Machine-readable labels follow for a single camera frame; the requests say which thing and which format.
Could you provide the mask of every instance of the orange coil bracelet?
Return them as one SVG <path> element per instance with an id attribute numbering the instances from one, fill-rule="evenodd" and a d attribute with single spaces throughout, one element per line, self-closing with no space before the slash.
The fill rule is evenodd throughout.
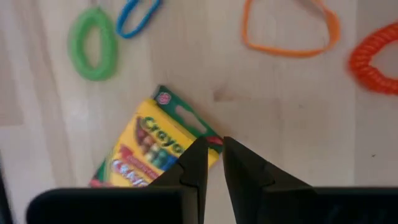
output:
<path id="1" fill-rule="evenodd" d="M 369 63 L 383 47 L 398 40 L 398 22 L 368 36 L 351 55 L 349 67 L 360 84 L 378 93 L 398 95 L 398 80 L 384 76 Z"/>
<path id="2" fill-rule="evenodd" d="M 279 49 L 277 47 L 267 47 L 263 45 L 258 45 L 250 42 L 248 37 L 248 23 L 249 23 L 249 14 L 250 7 L 253 0 L 246 0 L 244 3 L 244 11 L 243 11 L 243 26 L 242 26 L 242 38 L 243 42 L 250 48 L 255 50 L 260 50 L 273 55 L 280 55 L 285 57 L 312 57 L 316 56 L 322 52 L 325 52 L 331 49 L 340 39 L 340 24 L 337 15 L 329 10 L 322 0 L 312 0 L 314 4 L 316 4 L 324 13 L 326 23 L 328 24 L 329 30 L 329 44 L 320 49 L 314 50 L 287 50 L 287 49 Z"/>

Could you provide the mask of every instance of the blue loop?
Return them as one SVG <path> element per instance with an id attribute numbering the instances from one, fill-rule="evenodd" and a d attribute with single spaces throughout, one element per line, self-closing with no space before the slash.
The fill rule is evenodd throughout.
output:
<path id="1" fill-rule="evenodd" d="M 145 27 L 149 19 L 152 17 L 153 13 L 156 11 L 156 9 L 160 6 L 162 2 L 162 0 L 155 0 L 155 3 L 150 7 L 147 14 L 144 16 L 144 18 L 141 20 L 138 26 L 130 33 L 125 34 L 123 33 L 123 25 L 126 19 L 129 17 L 130 12 L 137 6 L 137 3 L 139 1 L 140 0 L 128 0 L 127 4 L 122 9 L 118 17 L 118 21 L 116 22 L 116 32 L 125 39 L 130 39 L 131 37 L 137 35 Z"/>

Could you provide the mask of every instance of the wooden table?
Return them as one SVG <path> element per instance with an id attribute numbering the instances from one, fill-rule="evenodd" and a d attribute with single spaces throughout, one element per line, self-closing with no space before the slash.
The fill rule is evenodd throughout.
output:
<path id="1" fill-rule="evenodd" d="M 165 0 L 141 35 L 119 39 L 118 72 L 89 82 L 73 69 L 68 30 L 84 9 L 117 18 L 125 0 L 0 1 L 0 153 L 16 220 L 46 189 L 87 186 L 136 106 L 157 84 L 175 90 L 221 134 L 313 185 L 398 183 L 398 97 L 360 88 L 351 49 L 396 20 L 396 0 L 326 0 L 341 41 L 308 59 L 241 42 L 243 0 Z M 290 49 L 322 46 L 324 20 L 305 0 L 258 0 L 250 35 Z M 143 1 L 134 24 L 150 1 Z M 98 36 L 90 37 L 95 60 Z M 397 47 L 374 63 L 397 72 Z M 209 173 L 206 223 L 234 223 L 222 162 Z"/>

